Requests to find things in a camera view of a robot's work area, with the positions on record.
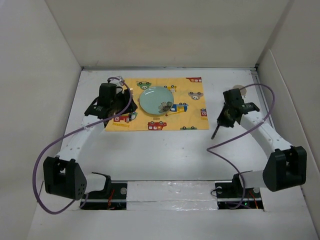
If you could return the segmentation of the silver spoon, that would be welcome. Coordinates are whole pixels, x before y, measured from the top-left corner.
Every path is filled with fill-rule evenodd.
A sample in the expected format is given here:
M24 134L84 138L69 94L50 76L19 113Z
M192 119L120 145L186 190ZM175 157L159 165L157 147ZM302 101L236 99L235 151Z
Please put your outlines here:
M218 124L218 125L216 126L216 128L215 128L215 130L214 130L214 132L213 132L213 134L212 134L212 136L211 136L211 138L210 138L211 140L213 140L213 139L215 138L215 136L216 136L219 128L220 128L220 125Z

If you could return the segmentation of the light green floral plate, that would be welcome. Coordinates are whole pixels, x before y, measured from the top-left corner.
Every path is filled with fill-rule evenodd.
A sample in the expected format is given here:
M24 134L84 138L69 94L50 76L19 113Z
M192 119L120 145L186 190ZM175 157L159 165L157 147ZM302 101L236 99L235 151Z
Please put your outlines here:
M164 115L174 104L174 95L163 86L154 86L144 90L139 96L139 105L150 115Z

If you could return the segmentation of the yellow cartoon print cloth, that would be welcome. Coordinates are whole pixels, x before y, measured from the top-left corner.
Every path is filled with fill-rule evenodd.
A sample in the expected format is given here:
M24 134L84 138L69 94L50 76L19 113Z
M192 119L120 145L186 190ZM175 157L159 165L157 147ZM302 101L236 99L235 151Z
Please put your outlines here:
M132 114L115 117L108 123L108 132L127 131L179 131L209 129L203 80L198 77L176 78L126 78L133 91L137 110ZM173 95L173 105L162 115L145 112L139 103L143 91L150 87L162 87Z

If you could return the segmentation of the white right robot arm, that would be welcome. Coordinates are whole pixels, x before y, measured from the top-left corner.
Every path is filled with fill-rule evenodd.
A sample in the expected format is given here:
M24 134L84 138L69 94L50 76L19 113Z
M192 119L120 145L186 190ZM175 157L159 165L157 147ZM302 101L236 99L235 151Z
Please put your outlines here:
M223 92L224 105L217 119L221 127L232 128L235 123L249 131L264 151L267 162L263 170L235 174L231 191L243 197L251 188L267 188L272 192L301 186L307 178L307 152L293 146L264 121L260 109L246 103L238 88Z

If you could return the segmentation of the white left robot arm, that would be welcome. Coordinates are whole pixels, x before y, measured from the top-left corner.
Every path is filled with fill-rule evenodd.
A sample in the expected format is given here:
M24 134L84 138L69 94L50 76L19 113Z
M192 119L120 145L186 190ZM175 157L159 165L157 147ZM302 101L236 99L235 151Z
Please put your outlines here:
M109 121L137 109L130 88L102 83L98 96L84 112L80 127L70 134L70 141L54 157L43 162L45 191L48 194L80 200L87 193L88 180L80 160Z

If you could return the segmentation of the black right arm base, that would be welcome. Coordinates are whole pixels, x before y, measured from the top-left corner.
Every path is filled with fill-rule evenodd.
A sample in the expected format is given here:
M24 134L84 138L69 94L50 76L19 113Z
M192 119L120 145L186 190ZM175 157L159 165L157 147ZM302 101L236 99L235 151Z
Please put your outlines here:
M265 186L261 170L245 171L236 173L231 180L216 181L210 194L216 198L219 210L263 210L261 188Z

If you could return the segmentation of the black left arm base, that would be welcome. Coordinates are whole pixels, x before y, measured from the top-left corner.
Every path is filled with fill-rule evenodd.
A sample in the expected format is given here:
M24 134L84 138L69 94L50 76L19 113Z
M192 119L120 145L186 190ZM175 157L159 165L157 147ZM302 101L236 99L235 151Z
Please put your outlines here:
M86 176L82 210L120 211L127 209L128 182L113 181L109 175L93 172Z

